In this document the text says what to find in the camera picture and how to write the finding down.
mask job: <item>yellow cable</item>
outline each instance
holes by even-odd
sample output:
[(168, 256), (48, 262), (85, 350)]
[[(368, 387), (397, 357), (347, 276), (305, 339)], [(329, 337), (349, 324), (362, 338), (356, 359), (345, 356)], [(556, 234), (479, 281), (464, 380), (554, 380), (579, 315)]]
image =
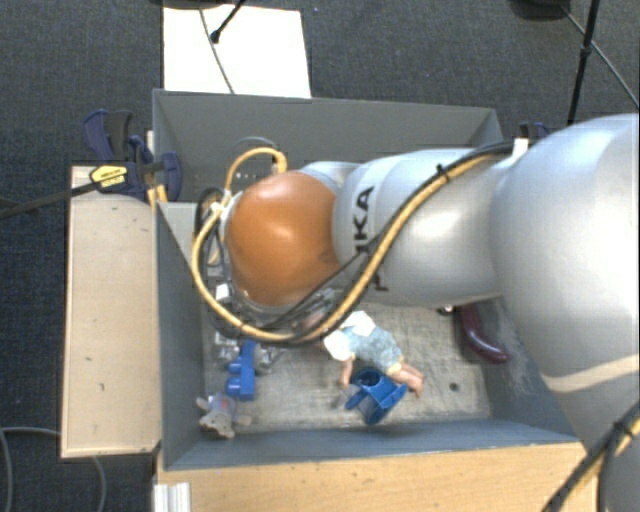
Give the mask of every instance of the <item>yellow cable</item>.
[[(200, 275), (200, 268), (199, 268), (199, 259), (200, 259), (199, 254), (200, 254), (202, 245), (204, 244), (204, 241), (209, 236), (209, 233), (211, 232), (216, 222), (220, 218), (220, 215), (222, 214), (222, 209), (228, 205), (231, 199), (230, 186), (233, 181), (233, 175), (235, 171), (237, 170), (239, 165), (241, 165), (248, 158), (251, 158), (256, 154), (259, 154), (261, 152), (268, 152), (276, 156), (276, 153), (279, 153), (276, 150), (271, 150), (271, 151), (267, 151), (267, 150), (271, 150), (271, 148), (256, 148), (256, 149), (250, 150), (244, 153), (243, 155), (241, 155), (229, 169), (229, 172), (227, 173), (227, 182), (225, 185), (225, 189), (227, 189), (229, 193), (226, 194), (225, 197), (223, 198), (222, 203), (220, 203), (220, 208), (217, 208), (216, 211), (212, 213), (212, 215), (209, 217), (209, 219), (207, 219), (204, 226), (196, 236), (196, 239), (192, 247), (192, 253), (191, 253), (191, 271), (193, 274), (196, 287), (200, 291), (204, 300), (211, 307), (211, 309), (213, 309), (219, 316), (221, 316), (229, 324), (237, 328), (242, 334), (246, 336), (258, 337), (258, 338), (261, 338), (262, 340), (275, 342), (275, 343), (283, 343), (283, 342), (287, 342), (289, 340), (294, 339), (295, 337), (297, 337), (297, 335), (273, 333), (271, 331), (265, 331), (265, 330), (253, 327), (251, 325), (245, 324), (244, 321), (242, 321), (241, 319), (239, 319), (238, 317), (230, 313), (224, 306), (222, 306), (211, 295), (211, 293), (209, 292), (209, 290), (207, 289), (207, 287), (205, 286), (202, 280), (202, 276)], [(448, 173), (437, 177), (427, 187), (425, 187), (424, 190), (422, 190), (418, 195), (416, 195), (416, 197), (414, 197), (409, 202), (409, 204), (407, 204), (400, 211), (396, 219), (393, 221), (393, 223), (387, 230), (386, 234), (380, 240), (378, 247), (376, 248), (375, 252), (371, 256), (371, 259), (369, 260), (369, 262), (367, 263), (367, 266), (365, 267), (362, 274), (360, 275), (356, 283), (353, 285), (353, 287), (351, 288), (351, 290), (349, 291), (345, 299), (342, 301), (342, 303), (329, 315), (329, 317), (321, 325), (316, 327), (312, 332), (308, 333), (304, 337), (300, 338), (299, 342), (304, 342), (304, 341), (321, 337), (324, 333), (326, 333), (329, 329), (331, 329), (334, 326), (334, 324), (342, 318), (342, 316), (344, 316), (349, 311), (349, 309), (355, 304), (355, 302), (361, 297), (361, 295), (366, 290), (366, 287), (368, 286), (369, 282), (375, 275), (379, 266), (382, 264), (382, 260), (384, 259), (387, 252), (391, 248), (391, 244), (393, 243), (395, 238), (398, 236), (398, 233), (400, 232), (402, 227), (406, 224), (406, 222), (409, 220), (411, 215), (429, 197), (431, 197), (443, 186), (445, 186), (451, 179), (456, 178), (466, 173), (467, 171), (473, 169), (479, 163), (487, 160), (488, 158), (491, 158), (491, 156), (492, 155), (479, 156), (477, 158), (474, 158), (472, 160), (469, 160), (468, 162), (461, 164), (458, 167), (455, 167)], [(284, 164), (282, 164), (280, 161), (278, 161), (276, 157), (276, 163), (278, 164), (279, 169), (286, 170), (286, 160), (284, 161)]]

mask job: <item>toy shirt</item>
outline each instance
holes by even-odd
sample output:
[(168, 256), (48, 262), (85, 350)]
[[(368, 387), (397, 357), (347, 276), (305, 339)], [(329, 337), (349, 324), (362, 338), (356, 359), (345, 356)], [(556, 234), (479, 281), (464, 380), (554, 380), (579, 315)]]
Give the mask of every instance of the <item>toy shirt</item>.
[(402, 351), (393, 335), (376, 326), (364, 311), (351, 314), (340, 328), (324, 338), (323, 342), (334, 359), (363, 359), (387, 375), (398, 371), (403, 360)]

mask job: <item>bin floor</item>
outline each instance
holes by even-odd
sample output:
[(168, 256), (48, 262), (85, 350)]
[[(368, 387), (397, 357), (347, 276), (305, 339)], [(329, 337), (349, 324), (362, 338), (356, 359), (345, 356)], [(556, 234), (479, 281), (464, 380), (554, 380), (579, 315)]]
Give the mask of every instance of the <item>bin floor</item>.
[[(419, 398), (407, 393), (382, 424), (490, 415), (480, 364), (465, 355), (453, 317), (424, 308), (363, 304), (361, 309), (393, 333), (407, 362), (425, 374), (424, 393)], [(215, 359), (212, 328), (205, 330), (205, 391), (214, 394), (224, 389), (229, 374)], [(356, 371), (362, 366), (366, 363), (357, 362)], [(339, 373), (340, 363), (316, 347), (284, 351), (270, 374), (256, 378), (255, 400), (238, 403), (238, 412), (251, 416), (252, 423), (236, 431), (362, 426), (360, 413), (344, 408), (347, 396), (338, 387)]]

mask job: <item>small toy animal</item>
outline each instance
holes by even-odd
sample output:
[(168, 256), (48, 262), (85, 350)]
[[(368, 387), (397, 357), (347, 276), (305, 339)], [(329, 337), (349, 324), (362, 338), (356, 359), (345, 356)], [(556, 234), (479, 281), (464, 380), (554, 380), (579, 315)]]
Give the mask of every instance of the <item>small toy animal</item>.
[(224, 393), (210, 395), (207, 400), (198, 398), (196, 404), (206, 413), (198, 422), (200, 428), (215, 432), (224, 439), (235, 437), (234, 424), (242, 426), (251, 424), (251, 417), (236, 415), (236, 401)]
[[(313, 325), (319, 315), (307, 319)], [(331, 357), (340, 361), (340, 387), (346, 388), (351, 380), (354, 359), (372, 363), (396, 384), (406, 384), (420, 396), (424, 389), (424, 374), (404, 360), (393, 335), (378, 327), (364, 311), (355, 311), (340, 327), (322, 340), (322, 346)]]

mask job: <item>metal bracket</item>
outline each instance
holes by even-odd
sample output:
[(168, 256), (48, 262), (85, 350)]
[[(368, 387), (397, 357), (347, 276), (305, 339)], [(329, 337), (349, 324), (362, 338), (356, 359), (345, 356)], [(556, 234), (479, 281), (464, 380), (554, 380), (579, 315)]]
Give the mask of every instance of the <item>metal bracket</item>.
[(154, 512), (191, 512), (191, 485), (181, 482), (176, 485), (155, 484), (153, 486)]

